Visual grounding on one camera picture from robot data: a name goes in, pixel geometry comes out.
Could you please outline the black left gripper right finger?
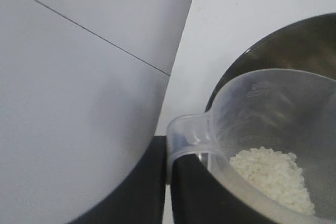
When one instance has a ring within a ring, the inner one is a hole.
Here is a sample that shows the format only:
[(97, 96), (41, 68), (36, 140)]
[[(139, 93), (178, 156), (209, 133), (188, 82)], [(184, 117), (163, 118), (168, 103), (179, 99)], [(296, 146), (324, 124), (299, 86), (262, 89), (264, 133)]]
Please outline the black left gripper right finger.
[(171, 182), (174, 223), (265, 223), (265, 218), (227, 191), (196, 155), (174, 162)]

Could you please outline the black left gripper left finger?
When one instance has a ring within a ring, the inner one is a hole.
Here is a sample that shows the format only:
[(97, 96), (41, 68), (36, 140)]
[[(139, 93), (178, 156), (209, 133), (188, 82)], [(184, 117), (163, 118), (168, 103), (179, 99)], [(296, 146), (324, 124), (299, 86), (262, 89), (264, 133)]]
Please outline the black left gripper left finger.
[(127, 178), (72, 223), (162, 223), (166, 137), (154, 136)]

